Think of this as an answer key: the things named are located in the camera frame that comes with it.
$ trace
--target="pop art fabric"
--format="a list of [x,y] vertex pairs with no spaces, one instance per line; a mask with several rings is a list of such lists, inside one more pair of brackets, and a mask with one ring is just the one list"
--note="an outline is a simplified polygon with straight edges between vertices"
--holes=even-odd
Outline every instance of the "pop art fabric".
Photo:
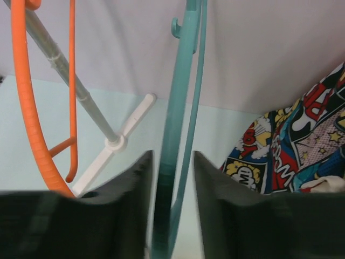
[[254,121],[221,167],[262,194],[300,192],[321,177],[345,178],[345,63],[292,106]]

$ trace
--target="white plastic stand base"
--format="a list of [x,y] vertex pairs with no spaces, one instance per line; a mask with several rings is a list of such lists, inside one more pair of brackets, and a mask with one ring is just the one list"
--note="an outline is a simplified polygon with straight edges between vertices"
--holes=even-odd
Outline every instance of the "white plastic stand base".
[[117,142],[109,142],[107,139],[105,140],[105,148],[72,187],[72,191],[76,197],[83,195],[89,189],[91,184],[115,154],[126,149],[128,137],[149,112],[155,101],[156,96],[154,94],[146,94],[144,100],[139,104],[121,128],[118,133],[119,139]]

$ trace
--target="white cloth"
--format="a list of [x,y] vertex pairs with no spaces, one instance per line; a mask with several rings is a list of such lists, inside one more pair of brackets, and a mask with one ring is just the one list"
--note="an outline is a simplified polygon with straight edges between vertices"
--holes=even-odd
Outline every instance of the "white cloth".
[[306,182],[300,189],[304,193],[340,193],[345,192],[345,180],[339,176],[329,175]]

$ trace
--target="teal hanger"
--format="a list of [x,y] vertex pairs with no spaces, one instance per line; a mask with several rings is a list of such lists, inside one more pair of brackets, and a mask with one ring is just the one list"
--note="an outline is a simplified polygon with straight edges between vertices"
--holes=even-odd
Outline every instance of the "teal hanger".
[[[176,202],[171,209],[192,55],[197,50],[201,12],[202,25],[197,79],[182,163],[180,184],[178,186]],[[180,39],[180,42],[172,78],[168,111],[164,127],[161,160],[158,169],[151,247],[152,259],[170,259],[176,242],[201,92],[205,56],[206,16],[207,0],[187,0],[183,26],[178,24],[177,18],[174,18],[171,24],[172,35]]]

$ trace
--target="gray pole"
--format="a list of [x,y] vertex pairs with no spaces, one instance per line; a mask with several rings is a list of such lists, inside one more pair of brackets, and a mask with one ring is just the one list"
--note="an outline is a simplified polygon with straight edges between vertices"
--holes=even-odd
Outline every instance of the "gray pole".
[[[11,0],[4,0],[6,5],[11,8]],[[35,12],[26,10],[26,30],[36,42],[37,46],[41,49],[44,55],[52,64],[52,67],[58,72],[63,81],[69,86],[69,63],[61,52],[58,45],[54,42],[52,37],[45,29],[42,22],[39,20]],[[97,107],[97,104],[92,99],[90,93],[86,90],[84,85],[79,80],[78,76],[75,77],[75,86],[77,99],[84,107],[86,112],[90,115],[93,121],[97,124],[99,129],[103,132],[110,142],[117,142],[118,136],[112,130],[107,120]]]

